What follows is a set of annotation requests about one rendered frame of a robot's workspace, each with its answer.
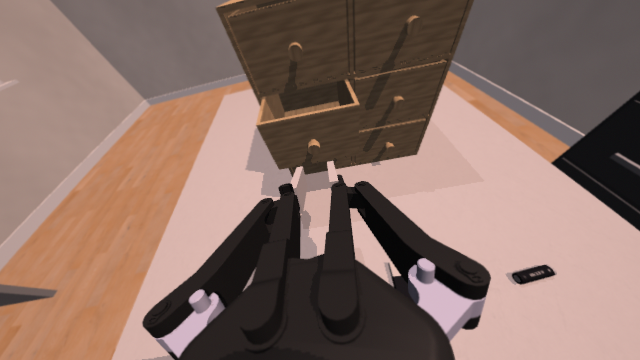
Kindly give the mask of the brown wooden drawer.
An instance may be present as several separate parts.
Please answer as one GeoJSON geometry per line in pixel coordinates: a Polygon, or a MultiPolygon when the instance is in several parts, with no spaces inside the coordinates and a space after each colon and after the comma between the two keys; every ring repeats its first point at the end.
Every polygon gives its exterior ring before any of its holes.
{"type": "Polygon", "coordinates": [[[355,77],[359,128],[428,115],[445,65],[439,60],[355,77]]]}
{"type": "Polygon", "coordinates": [[[280,170],[359,155],[359,116],[345,79],[263,97],[256,127],[280,170]]]}
{"type": "Polygon", "coordinates": [[[354,72],[450,54],[467,2],[353,0],[354,72]]]}
{"type": "MultiPolygon", "coordinates": [[[[334,162],[335,168],[336,167],[342,167],[342,166],[351,165],[351,157],[340,158],[340,159],[329,160],[329,161],[333,161],[334,162]]],[[[328,169],[327,162],[329,162],[329,161],[302,165],[303,169],[304,169],[304,173],[328,169]]],[[[297,167],[302,167],[302,166],[297,166],[297,167]]],[[[291,167],[294,173],[295,173],[297,167],[291,167]]]]}
{"type": "Polygon", "coordinates": [[[414,154],[425,122],[424,118],[359,131],[355,164],[414,154]]]}
{"type": "Polygon", "coordinates": [[[346,0],[275,0],[227,19],[260,94],[349,75],[346,0]]]}

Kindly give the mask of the black and white eraser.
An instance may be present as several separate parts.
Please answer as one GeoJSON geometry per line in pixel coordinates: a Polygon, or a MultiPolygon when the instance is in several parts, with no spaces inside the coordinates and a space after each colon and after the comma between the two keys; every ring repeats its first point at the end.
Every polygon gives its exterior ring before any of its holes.
{"type": "Polygon", "coordinates": [[[392,277],[392,281],[393,281],[393,285],[394,288],[396,288],[398,291],[400,291],[402,294],[404,294],[406,297],[410,298],[412,301],[414,301],[411,296],[409,295],[408,292],[408,284],[406,283],[406,281],[402,278],[402,276],[400,275],[400,273],[397,271],[397,269],[395,268],[395,266],[393,265],[392,262],[388,263],[389,266],[389,270],[391,273],[391,277],[392,277]]]}

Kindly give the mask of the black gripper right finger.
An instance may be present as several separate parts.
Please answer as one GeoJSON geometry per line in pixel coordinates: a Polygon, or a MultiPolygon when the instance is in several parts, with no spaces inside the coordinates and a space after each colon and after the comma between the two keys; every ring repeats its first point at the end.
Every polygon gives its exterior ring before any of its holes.
{"type": "Polygon", "coordinates": [[[407,282],[411,298],[439,323],[449,341],[461,328],[478,327],[491,280],[489,271],[431,238],[369,182],[348,187],[333,161],[327,167],[331,205],[318,293],[327,330],[344,336],[359,323],[350,208],[357,208],[407,282]]]}

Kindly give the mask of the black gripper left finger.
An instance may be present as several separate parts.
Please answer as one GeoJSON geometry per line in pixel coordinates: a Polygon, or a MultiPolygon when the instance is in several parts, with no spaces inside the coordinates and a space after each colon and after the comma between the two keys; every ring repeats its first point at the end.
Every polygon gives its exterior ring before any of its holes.
{"type": "Polygon", "coordinates": [[[239,326],[253,345],[276,335],[288,259],[300,258],[300,214],[307,192],[303,166],[279,192],[279,200],[261,200],[196,273],[145,315],[143,327],[174,360],[242,293],[254,270],[238,312],[239,326]]]}

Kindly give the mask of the small wooden chest of drawers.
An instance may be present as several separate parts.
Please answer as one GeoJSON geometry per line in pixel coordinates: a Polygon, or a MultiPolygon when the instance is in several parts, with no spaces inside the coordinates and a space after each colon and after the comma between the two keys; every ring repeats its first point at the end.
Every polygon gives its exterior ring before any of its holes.
{"type": "Polygon", "coordinates": [[[412,156],[412,155],[417,155],[419,148],[421,146],[422,140],[424,138],[425,132],[427,130],[428,124],[430,122],[432,113],[434,111],[435,105],[437,103],[438,97],[440,95],[441,89],[443,87],[445,78],[447,76],[448,70],[450,68],[452,59],[454,57],[456,48],[458,46],[460,37],[462,35],[464,26],[466,24],[468,15],[470,13],[472,4],[474,2],[474,0],[468,0],[467,5],[465,7],[457,34],[455,36],[450,54],[446,54],[446,55],[441,55],[441,56],[436,56],[436,57],[431,57],[431,58],[426,58],[426,59],[421,59],[421,60],[417,60],[417,61],[412,61],[412,62],[407,62],[407,63],[402,63],[402,64],[397,64],[397,65],[392,65],[392,66],[387,66],[387,67],[382,67],[382,68],[377,68],[377,69],[373,69],[373,70],[368,70],[368,71],[363,71],[363,72],[358,72],[355,73],[354,72],[354,49],[353,49],[353,0],[346,0],[346,11],[347,11],[347,40],[348,40],[348,70],[349,70],[349,75],[344,75],[344,76],[339,76],[339,77],[334,77],[334,78],[330,78],[330,79],[325,79],[325,80],[320,80],[320,81],[316,81],[316,82],[311,82],[311,83],[306,83],[306,84],[302,84],[302,85],[297,85],[297,86],[292,86],[292,87],[288,87],[288,88],[283,88],[283,89],[279,89],[279,90],[274,90],[274,91],[270,91],[270,92],[265,92],[265,93],[259,93],[258,88],[255,84],[255,81],[252,77],[252,74],[249,70],[249,67],[246,63],[246,60],[243,56],[243,53],[239,47],[239,44],[236,40],[236,37],[233,33],[233,30],[230,26],[230,23],[227,19],[227,17],[229,15],[231,15],[232,13],[235,12],[235,10],[239,10],[239,9],[243,9],[243,8],[247,8],[247,7],[251,7],[251,6],[255,6],[258,4],[262,4],[262,3],[266,3],[266,2],[270,2],[270,1],[274,1],[274,0],[230,0],[218,7],[216,7],[216,10],[218,12],[218,15],[222,21],[222,24],[227,32],[227,35],[232,43],[232,46],[237,54],[237,57],[242,65],[242,68],[247,76],[247,79],[252,87],[252,90],[257,98],[257,101],[259,103],[259,105],[261,105],[262,102],[262,97],[266,97],[266,96],[270,96],[270,95],[275,95],[275,94],[280,94],[280,93],[284,93],[284,92],[289,92],[289,91],[294,91],[294,90],[298,90],[298,89],[303,89],[303,88],[308,88],[308,87],[312,87],[312,86],[317,86],[317,85],[322,85],[322,84],[326,84],[326,83],[331,83],[331,82],[336,82],[336,81],[341,81],[341,80],[345,80],[348,79],[353,91],[354,91],[354,78],[355,77],[360,77],[360,76],[365,76],[365,75],[370,75],[370,74],[374,74],[374,73],[379,73],[379,72],[384,72],[384,71],[389,71],[389,70],[394,70],[394,69],[399,69],[399,68],[404,68],[404,67],[409,67],[409,66],[414,66],[414,65],[419,65],[419,64],[424,64],[424,63],[429,63],[429,62],[434,62],[434,61],[439,61],[439,60],[445,60],[446,61],[446,65],[441,77],[441,80],[439,82],[434,100],[432,102],[429,114],[426,116],[421,116],[421,117],[415,117],[415,118],[410,118],[410,119],[405,119],[405,120],[400,120],[400,121],[394,121],[394,122],[389,122],[389,123],[384,123],[384,124],[379,124],[379,125],[373,125],[373,126],[368,126],[368,127],[363,127],[363,128],[359,128],[359,131],[361,130],[366,130],[366,129],[371,129],[371,128],[376,128],[376,127],[382,127],[382,126],[387,126],[387,125],[392,125],[392,124],[398,124],[398,123],[403,123],[403,122],[408,122],[408,121],[413,121],[413,120],[419,120],[419,119],[426,119],[422,134],[420,136],[417,148],[415,150],[414,154],[409,154],[409,155],[403,155],[403,156],[397,156],[397,157],[392,157],[392,158],[386,158],[386,159],[381,159],[381,160],[375,160],[375,161],[370,161],[370,162],[364,162],[364,163],[359,163],[359,164],[355,164],[355,156],[351,156],[351,165],[347,165],[347,166],[342,166],[342,167],[336,167],[335,169],[340,169],[340,168],[345,168],[345,167],[351,167],[351,166],[357,166],[357,165],[362,165],[362,164],[368,164],[368,163],[373,163],[373,162],[379,162],[379,161],[384,161],[384,160],[390,160],[390,159],[396,159],[396,158],[401,158],[401,157],[407,157],[407,156],[412,156]],[[233,12],[232,12],[233,11],[233,12]],[[229,12],[229,13],[228,13],[229,12]]]}

